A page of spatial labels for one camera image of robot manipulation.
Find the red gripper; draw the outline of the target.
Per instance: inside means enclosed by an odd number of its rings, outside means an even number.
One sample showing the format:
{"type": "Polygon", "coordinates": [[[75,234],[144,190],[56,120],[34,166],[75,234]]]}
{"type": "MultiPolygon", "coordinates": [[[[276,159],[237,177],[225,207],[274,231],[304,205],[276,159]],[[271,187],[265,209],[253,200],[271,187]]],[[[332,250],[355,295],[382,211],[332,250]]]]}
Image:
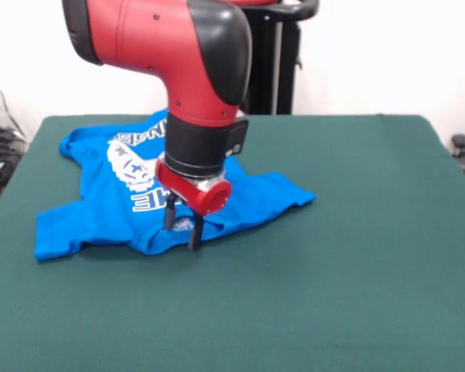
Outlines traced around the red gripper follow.
{"type": "Polygon", "coordinates": [[[191,231],[188,249],[197,250],[201,245],[205,225],[203,216],[220,211],[231,195],[232,185],[226,180],[226,170],[223,169],[214,177],[194,179],[173,172],[162,159],[158,158],[155,176],[169,191],[164,214],[164,228],[173,229],[175,204],[177,200],[182,200],[194,211],[195,224],[191,231]]]}

